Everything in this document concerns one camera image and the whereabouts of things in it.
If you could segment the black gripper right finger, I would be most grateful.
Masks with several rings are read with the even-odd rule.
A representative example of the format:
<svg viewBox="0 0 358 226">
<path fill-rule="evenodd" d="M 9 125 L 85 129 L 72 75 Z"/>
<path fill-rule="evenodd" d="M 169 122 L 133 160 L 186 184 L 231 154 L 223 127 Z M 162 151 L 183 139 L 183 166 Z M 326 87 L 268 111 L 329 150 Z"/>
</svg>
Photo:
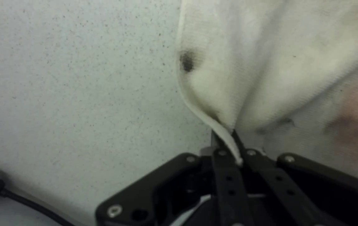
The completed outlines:
<svg viewBox="0 0 358 226">
<path fill-rule="evenodd" d="M 342 221 L 322 213 L 292 178 L 267 156 L 257 150 L 246 149 L 237 132 L 233 134 L 233 139 L 244 166 L 261 178 L 271 196 L 278 201 L 296 226 L 346 226 Z"/>
</svg>

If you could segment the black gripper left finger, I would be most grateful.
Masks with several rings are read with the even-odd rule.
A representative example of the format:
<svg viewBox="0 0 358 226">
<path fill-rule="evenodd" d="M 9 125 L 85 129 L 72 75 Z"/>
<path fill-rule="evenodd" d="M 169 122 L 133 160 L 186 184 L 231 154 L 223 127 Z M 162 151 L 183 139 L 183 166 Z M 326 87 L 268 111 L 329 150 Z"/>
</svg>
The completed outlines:
<svg viewBox="0 0 358 226">
<path fill-rule="evenodd" d="M 211 160 L 221 226 L 256 226 L 241 169 L 224 142 L 212 134 Z"/>
</svg>

